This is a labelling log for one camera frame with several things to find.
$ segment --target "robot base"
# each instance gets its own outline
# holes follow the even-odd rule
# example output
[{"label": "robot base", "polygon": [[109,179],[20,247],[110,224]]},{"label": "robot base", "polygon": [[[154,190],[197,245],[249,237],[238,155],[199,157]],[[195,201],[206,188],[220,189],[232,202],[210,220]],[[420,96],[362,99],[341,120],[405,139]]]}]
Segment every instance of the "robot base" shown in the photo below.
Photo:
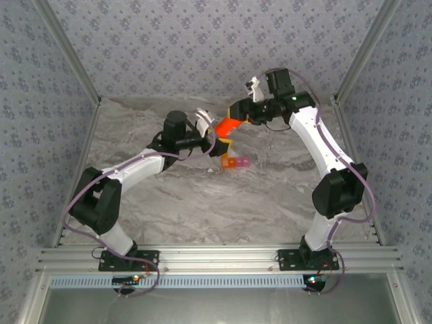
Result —
[{"label": "robot base", "polygon": [[[129,257],[149,260],[156,265],[159,263],[158,250],[136,250],[133,254],[128,253]],[[99,271],[101,272],[122,272],[122,271],[156,271],[151,265],[146,265],[143,262],[129,261],[121,259],[108,251],[103,251],[99,260]]]},{"label": "robot base", "polygon": [[277,260],[280,271],[339,270],[338,256],[329,251],[311,251],[304,236],[297,250],[278,250]]}]

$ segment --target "gray marble table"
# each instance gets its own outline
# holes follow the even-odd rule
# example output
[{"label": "gray marble table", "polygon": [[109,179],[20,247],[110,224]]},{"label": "gray marble table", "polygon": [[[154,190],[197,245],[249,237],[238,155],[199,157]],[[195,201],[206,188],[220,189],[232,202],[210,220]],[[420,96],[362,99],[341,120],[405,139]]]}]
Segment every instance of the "gray marble table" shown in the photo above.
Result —
[{"label": "gray marble table", "polygon": [[[196,107],[222,118],[235,98],[103,99],[87,166],[104,168],[139,153],[162,128],[167,112],[179,109],[191,119]],[[324,121],[342,144],[330,107]],[[273,121],[271,127],[286,127]],[[243,125],[231,136],[230,155],[248,156],[248,169],[222,169],[219,158],[179,161],[127,191],[120,223],[138,243],[298,242],[311,226],[311,194],[319,183],[316,165],[292,130],[271,132]],[[357,206],[352,216],[365,217]],[[85,230],[72,219],[70,224]],[[368,225],[342,224],[336,240],[367,240]],[[65,233],[64,244],[89,240]]]}]

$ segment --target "pink object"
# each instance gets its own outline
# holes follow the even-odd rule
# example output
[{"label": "pink object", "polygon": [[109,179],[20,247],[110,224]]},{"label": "pink object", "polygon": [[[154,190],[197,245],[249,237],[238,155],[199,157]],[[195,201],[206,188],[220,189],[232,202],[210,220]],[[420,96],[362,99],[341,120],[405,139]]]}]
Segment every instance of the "pink object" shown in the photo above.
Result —
[{"label": "pink object", "polygon": [[236,157],[236,167],[250,167],[249,157]]}]

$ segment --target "metal bracket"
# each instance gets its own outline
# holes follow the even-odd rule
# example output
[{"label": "metal bracket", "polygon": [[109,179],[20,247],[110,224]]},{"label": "metal bracket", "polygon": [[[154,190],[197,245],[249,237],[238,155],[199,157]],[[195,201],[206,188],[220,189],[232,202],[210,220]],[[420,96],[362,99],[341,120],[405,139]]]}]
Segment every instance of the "metal bracket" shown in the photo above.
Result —
[{"label": "metal bracket", "polygon": [[323,270],[339,270],[339,262],[336,254],[331,254],[325,259],[319,260],[319,265],[311,266],[306,265],[300,255],[298,249],[296,250],[278,250],[277,262],[279,263],[280,271],[301,271],[301,270],[319,270],[322,266]]},{"label": "metal bracket", "polygon": [[[152,261],[156,265],[159,264],[159,251],[158,250],[138,250],[134,255],[134,258],[140,258]],[[101,259],[99,260],[99,271],[101,272],[121,272],[121,271],[156,271],[151,265],[146,265],[141,262],[128,261],[121,259],[108,251],[101,253]]]}]

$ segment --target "metal extrusion bar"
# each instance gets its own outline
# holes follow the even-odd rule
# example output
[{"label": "metal extrusion bar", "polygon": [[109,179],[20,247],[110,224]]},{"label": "metal extrusion bar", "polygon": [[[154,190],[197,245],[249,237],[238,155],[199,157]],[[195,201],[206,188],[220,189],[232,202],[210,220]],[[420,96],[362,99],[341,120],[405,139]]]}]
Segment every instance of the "metal extrusion bar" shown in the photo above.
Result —
[{"label": "metal extrusion bar", "polygon": [[[37,271],[49,274],[100,274],[99,261],[90,247],[48,248],[42,251]],[[141,246],[160,251],[159,268],[168,275],[258,275],[287,274],[275,260],[277,250],[298,248],[297,244],[220,245],[220,246]],[[398,249],[377,243],[335,243],[344,257],[347,273],[389,273],[403,270]],[[290,271],[314,274],[316,271]],[[119,272],[116,275],[131,272]]]},{"label": "metal extrusion bar", "polygon": [[[360,162],[360,156],[358,155],[357,148],[354,145],[354,139],[352,137],[352,133],[350,130],[350,126],[348,124],[348,121],[346,119],[346,114],[343,109],[341,109],[340,105],[338,105],[335,101],[332,103],[332,107],[336,114],[337,122],[340,126],[340,130],[342,133],[342,138],[345,143],[346,150],[348,151],[348,154],[352,157],[352,159],[356,162]],[[364,206],[364,211],[367,215],[370,214],[372,210],[372,201],[368,194],[363,195],[362,203]],[[377,238],[380,244],[385,245],[385,237],[383,234],[383,230],[381,228],[381,223],[379,221],[379,216],[375,214],[373,225],[377,234]]]},{"label": "metal extrusion bar", "polygon": [[66,61],[69,63],[72,71],[74,71],[78,81],[86,91],[88,97],[94,104],[99,102],[99,96],[96,88],[93,85],[90,77],[88,76],[84,66],[82,65],[78,55],[76,54],[74,47],[69,41],[66,33],[61,27],[60,21],[55,15],[53,8],[49,5],[47,0],[33,0],[34,6],[37,8],[39,14],[42,16],[48,30],[57,41],[61,51],[63,52]]},{"label": "metal extrusion bar", "polygon": [[[93,135],[95,134],[97,121],[99,120],[99,114],[100,113],[101,113],[101,105],[98,104],[94,108],[94,111],[93,111],[93,114],[92,114],[92,117],[90,120],[90,125],[88,126],[88,129],[87,129],[86,138],[85,138],[84,144],[82,145],[82,148],[81,148],[81,154],[80,154],[80,157],[78,160],[78,164],[75,168],[74,174],[72,176],[71,184],[70,184],[69,190],[67,192],[67,196],[66,196],[67,200],[66,200],[63,208],[66,208],[66,206],[71,201],[72,195],[74,194],[74,191],[75,191],[75,188],[78,185],[78,181],[80,181],[81,174],[82,174],[84,167],[86,165],[88,152],[89,152],[90,146],[92,144]],[[69,221],[69,218],[70,218],[70,216],[68,215],[66,218],[66,221]],[[55,232],[53,243],[51,244],[51,246],[57,246],[59,244],[62,233],[63,233],[63,225],[61,224],[61,220],[59,220],[59,224],[57,225],[57,230]]]},{"label": "metal extrusion bar", "polygon": [[351,88],[356,83],[358,76],[360,75],[363,67],[366,65],[369,57],[371,56],[376,44],[384,33],[390,20],[401,0],[384,0],[379,8],[375,19],[369,27],[366,36],[364,37],[357,53],[352,60],[348,71],[345,73],[344,79],[342,80],[339,89],[336,92],[337,102],[343,103],[350,93]]}]

